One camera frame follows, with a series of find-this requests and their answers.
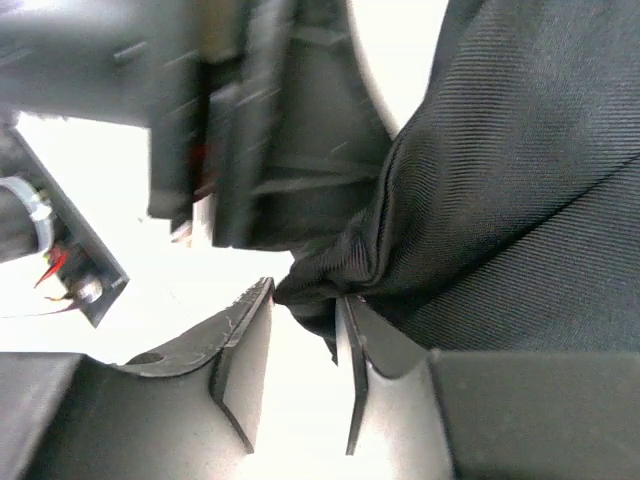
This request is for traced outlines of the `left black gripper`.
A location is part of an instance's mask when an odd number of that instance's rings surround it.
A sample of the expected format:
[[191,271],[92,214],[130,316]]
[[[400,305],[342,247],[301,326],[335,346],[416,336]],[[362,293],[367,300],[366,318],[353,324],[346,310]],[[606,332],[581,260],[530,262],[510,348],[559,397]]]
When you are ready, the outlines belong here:
[[214,18],[222,70],[236,73],[216,226],[243,233],[253,173],[267,152],[289,1],[5,1],[1,109],[142,127],[150,133],[149,214],[194,197],[188,165],[203,92],[198,30]]

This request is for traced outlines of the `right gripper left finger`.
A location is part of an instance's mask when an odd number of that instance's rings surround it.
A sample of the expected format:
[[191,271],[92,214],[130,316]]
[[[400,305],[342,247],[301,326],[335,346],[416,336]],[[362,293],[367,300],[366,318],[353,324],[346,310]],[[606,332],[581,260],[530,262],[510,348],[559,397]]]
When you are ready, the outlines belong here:
[[123,366],[1,357],[5,479],[231,479],[256,446],[274,283]]

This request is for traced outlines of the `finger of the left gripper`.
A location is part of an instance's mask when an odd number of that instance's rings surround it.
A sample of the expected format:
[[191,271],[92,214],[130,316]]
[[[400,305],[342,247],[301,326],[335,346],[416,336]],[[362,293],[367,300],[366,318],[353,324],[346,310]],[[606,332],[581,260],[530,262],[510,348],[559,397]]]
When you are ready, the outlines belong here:
[[391,143],[360,73],[344,1],[297,1],[244,245],[330,237],[369,201]]

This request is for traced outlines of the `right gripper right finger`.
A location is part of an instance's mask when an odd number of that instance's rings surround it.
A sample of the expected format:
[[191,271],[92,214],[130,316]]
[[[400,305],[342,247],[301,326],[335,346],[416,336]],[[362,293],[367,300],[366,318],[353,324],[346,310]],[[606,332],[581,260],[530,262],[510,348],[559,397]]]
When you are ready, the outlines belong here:
[[635,479],[635,354],[428,351],[336,305],[346,452],[387,479]]

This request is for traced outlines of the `black pleated skirt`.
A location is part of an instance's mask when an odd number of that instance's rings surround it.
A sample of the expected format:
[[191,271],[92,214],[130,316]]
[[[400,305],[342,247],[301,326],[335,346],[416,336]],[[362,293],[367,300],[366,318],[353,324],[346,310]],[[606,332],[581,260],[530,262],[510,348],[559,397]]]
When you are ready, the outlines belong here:
[[373,200],[274,298],[356,295],[426,348],[639,347],[639,5],[452,1]]

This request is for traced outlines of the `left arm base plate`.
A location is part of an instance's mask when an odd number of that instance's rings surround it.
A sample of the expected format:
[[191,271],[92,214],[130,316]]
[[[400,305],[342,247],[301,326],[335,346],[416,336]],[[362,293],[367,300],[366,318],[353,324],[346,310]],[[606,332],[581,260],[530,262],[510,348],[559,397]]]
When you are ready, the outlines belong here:
[[94,327],[129,277],[15,127],[1,125],[1,261],[42,255]]

